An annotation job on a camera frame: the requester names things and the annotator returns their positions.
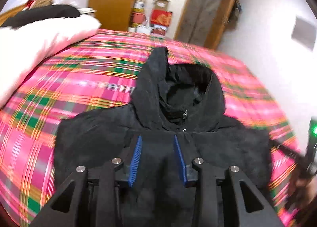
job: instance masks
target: bed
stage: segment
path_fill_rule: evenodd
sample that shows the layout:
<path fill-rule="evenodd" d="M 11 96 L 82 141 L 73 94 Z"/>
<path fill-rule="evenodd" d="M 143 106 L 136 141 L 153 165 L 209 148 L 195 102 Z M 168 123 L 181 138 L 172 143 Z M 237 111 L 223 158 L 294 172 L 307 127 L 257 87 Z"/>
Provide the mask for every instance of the bed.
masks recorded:
<path fill-rule="evenodd" d="M 203 64 L 218 76 L 226 115 L 296 148 L 278 104 L 240 61 L 198 46 L 144 34 L 99 29 L 41 62 L 0 110 L 0 203 L 12 220 L 27 226 L 54 193 L 53 149 L 62 118 L 129 102 L 142 64 L 153 47 L 166 46 L 170 63 Z M 286 226 L 296 211 L 284 209 L 292 160 L 271 151 L 270 183 L 275 209 Z"/>

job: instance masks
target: white pillow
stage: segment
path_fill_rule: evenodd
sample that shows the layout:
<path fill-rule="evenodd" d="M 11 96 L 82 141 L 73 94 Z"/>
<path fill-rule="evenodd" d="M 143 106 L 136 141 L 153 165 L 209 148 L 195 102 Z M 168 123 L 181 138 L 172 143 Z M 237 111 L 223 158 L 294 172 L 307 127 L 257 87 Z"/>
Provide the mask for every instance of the white pillow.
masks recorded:
<path fill-rule="evenodd" d="M 0 28 L 0 108 L 43 59 L 96 34 L 100 22 L 89 15 L 37 21 L 14 30 Z"/>

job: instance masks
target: red box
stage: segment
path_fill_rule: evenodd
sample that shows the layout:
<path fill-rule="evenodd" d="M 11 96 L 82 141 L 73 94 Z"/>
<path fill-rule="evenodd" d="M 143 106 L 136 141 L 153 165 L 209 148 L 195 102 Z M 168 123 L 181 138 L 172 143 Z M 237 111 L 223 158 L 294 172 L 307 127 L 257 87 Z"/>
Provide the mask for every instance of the red box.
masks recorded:
<path fill-rule="evenodd" d="M 168 27 L 154 24 L 154 27 L 152 28 L 151 34 L 155 34 L 158 36 L 165 36 L 167 32 Z"/>
<path fill-rule="evenodd" d="M 151 15 L 151 24 L 168 27 L 171 23 L 172 12 L 154 9 Z"/>
<path fill-rule="evenodd" d="M 132 23 L 142 24 L 144 22 L 145 14 L 140 12 L 133 12 L 132 14 Z"/>

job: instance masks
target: clothing pile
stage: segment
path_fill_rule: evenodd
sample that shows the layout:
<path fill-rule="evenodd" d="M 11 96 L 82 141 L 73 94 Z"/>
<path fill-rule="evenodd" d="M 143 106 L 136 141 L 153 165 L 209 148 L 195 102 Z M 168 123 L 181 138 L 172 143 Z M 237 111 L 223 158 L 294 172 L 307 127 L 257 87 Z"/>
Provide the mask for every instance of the clothing pile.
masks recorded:
<path fill-rule="evenodd" d="M 134 135 L 141 135 L 136 181 L 121 199 L 124 226 L 191 226 L 195 188 L 185 188 L 178 177 L 176 135 L 194 144 L 200 157 L 214 166 L 239 166 L 270 200 L 268 132 L 248 129 L 224 113 L 221 85 L 211 69 L 170 65 L 167 48 L 155 48 L 139 73 L 129 104 L 61 121 L 54 150 L 55 187 L 77 166 L 101 166 L 129 146 Z"/>

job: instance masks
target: black pillow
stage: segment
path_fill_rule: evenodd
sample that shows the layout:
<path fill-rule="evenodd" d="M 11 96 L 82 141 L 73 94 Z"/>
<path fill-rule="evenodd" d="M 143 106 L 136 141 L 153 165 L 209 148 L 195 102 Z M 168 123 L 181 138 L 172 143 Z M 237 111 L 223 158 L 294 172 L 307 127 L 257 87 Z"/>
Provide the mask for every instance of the black pillow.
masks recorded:
<path fill-rule="evenodd" d="M 15 16 L 8 18 L 1 27 L 17 28 L 49 18 L 75 18 L 79 16 L 80 12 L 70 5 L 45 6 L 18 12 Z"/>

